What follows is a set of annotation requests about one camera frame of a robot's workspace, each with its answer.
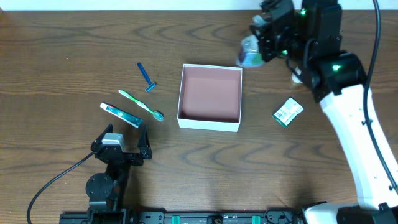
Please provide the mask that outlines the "green white soap packet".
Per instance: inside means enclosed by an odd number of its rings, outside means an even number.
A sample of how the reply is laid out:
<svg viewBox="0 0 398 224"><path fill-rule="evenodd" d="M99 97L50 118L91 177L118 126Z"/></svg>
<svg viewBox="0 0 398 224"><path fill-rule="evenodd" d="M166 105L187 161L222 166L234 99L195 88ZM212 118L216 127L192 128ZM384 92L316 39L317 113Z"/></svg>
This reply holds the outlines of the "green white soap packet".
<svg viewBox="0 0 398 224"><path fill-rule="evenodd" d="M286 128L302 111L303 106L300 103L293 98L288 98L272 117Z"/></svg>

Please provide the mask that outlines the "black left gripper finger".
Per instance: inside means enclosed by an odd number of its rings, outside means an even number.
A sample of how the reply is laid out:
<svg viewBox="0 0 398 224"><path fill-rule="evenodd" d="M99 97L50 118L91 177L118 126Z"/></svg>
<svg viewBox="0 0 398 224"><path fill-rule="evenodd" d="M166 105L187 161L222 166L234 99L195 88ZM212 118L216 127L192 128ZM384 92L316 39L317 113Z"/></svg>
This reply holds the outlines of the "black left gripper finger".
<svg viewBox="0 0 398 224"><path fill-rule="evenodd" d="M105 130L92 142L92 146L98 146L102 143L102 139L104 138L104 136L108 133L112 133L113 132L113 125L109 124Z"/></svg>
<svg viewBox="0 0 398 224"><path fill-rule="evenodd" d="M139 149L140 155L143 159L152 159L152 149L150 146L147 128L143 126L139 141L137 143L137 148Z"/></svg>

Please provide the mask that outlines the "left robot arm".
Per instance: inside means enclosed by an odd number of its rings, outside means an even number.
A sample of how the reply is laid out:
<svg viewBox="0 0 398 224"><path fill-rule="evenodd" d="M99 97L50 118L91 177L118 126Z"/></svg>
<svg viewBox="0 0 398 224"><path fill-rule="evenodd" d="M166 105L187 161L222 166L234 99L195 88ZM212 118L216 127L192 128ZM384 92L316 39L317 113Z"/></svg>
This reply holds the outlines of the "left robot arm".
<svg viewBox="0 0 398 224"><path fill-rule="evenodd" d="M140 129L137 143L139 152L124 150L124 137L108 127L93 141L91 151L95 158L106 164L106 171L92 175L86 183L89 196L88 224L123 224L138 222L137 215L123 208L123 199L132 166L142 166L152 158L146 127Z"/></svg>

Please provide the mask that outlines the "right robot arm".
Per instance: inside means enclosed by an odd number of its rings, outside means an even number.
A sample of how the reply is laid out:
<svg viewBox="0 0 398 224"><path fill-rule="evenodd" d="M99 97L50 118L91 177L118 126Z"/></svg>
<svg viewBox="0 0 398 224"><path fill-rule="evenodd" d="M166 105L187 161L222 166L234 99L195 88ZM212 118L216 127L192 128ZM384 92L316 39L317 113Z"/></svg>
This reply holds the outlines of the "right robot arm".
<svg viewBox="0 0 398 224"><path fill-rule="evenodd" d="M265 62L295 62L294 75L312 92L332 124L351 169L357 203L317 203L289 223L396 223L397 161L371 96L371 69L341 49L342 8L337 1L263 1L262 21L251 25Z"/></svg>

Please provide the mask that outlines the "clear soap pump bottle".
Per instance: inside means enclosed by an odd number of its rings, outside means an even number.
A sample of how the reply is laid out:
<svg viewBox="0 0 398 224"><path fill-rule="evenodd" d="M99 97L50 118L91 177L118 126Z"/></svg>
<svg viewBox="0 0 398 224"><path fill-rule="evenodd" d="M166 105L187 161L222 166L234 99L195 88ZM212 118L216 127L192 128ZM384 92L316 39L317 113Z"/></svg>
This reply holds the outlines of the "clear soap pump bottle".
<svg viewBox="0 0 398 224"><path fill-rule="evenodd" d="M236 58L236 65L243 68L260 67L265 64L259 50L261 34L259 28L266 24L266 20L260 15L254 16L252 20L253 23L250 25L252 35L245 37L241 41L240 51Z"/></svg>

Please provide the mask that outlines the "white lotion tube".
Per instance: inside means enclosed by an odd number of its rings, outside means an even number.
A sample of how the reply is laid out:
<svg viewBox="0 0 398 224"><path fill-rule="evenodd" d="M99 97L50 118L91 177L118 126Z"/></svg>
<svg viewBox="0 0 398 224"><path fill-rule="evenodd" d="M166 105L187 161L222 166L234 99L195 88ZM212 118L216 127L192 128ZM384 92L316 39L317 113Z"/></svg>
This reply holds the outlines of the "white lotion tube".
<svg viewBox="0 0 398 224"><path fill-rule="evenodd" d="M297 86L297 85L302 84L302 81L300 79L301 73L302 73L301 69L299 68L299 66L297 66L295 68L295 71L292 72L292 74L291 74L291 82L293 85Z"/></svg>

